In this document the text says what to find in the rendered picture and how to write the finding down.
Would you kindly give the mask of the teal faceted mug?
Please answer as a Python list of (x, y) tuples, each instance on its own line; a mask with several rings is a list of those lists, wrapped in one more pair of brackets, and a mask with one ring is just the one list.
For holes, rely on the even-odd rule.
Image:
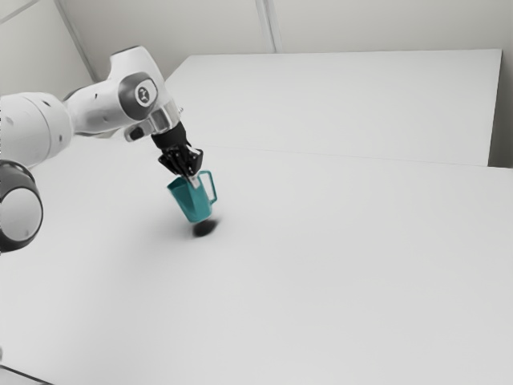
[[(182, 213), (190, 223), (200, 223), (206, 221), (212, 215), (212, 206), (217, 201), (216, 186), (209, 170), (199, 171), (200, 187), (193, 188), (189, 181), (178, 176), (168, 186), (167, 189), (176, 200)], [(202, 176), (207, 176), (209, 185), (212, 189), (212, 197), (208, 195)]]

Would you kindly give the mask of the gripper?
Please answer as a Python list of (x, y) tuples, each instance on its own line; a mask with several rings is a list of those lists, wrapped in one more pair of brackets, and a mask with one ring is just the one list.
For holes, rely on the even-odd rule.
[(199, 188), (198, 172), (203, 163), (204, 151), (189, 143), (183, 124), (179, 122), (166, 132), (154, 133), (151, 139), (161, 151), (158, 161), (177, 176), (189, 176), (191, 186)]

